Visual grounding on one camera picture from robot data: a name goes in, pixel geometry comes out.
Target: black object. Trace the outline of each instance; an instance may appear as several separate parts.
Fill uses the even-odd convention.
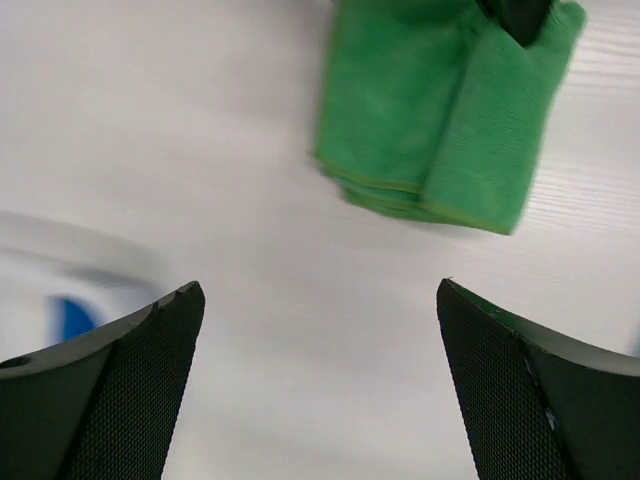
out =
[[[531,45],[544,25],[553,0],[476,0],[484,13],[523,47]]]
[[[450,280],[438,289],[438,318],[480,480],[640,479],[640,359]]]
[[[194,282],[0,363],[0,479],[160,479],[203,313]]]

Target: blue object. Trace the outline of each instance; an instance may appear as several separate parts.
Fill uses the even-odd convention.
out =
[[[59,325],[57,342],[64,342],[96,328],[96,320],[79,302],[68,297],[53,299],[54,311]]]

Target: green microfiber towel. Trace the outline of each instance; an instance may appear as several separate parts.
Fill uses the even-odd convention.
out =
[[[475,0],[339,1],[316,157],[356,205],[511,233],[585,18],[556,1],[523,48]]]

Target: green cloth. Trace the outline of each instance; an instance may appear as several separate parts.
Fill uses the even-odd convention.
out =
[[[553,4],[522,48],[475,0],[341,0],[315,156],[378,213],[513,231],[586,14]]]

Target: white table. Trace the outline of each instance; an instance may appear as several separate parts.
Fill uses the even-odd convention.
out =
[[[314,169],[324,3],[0,4],[0,205],[145,244],[167,289],[207,292],[165,478],[474,478],[443,277],[636,348],[640,6],[583,4],[511,238],[378,217]]]

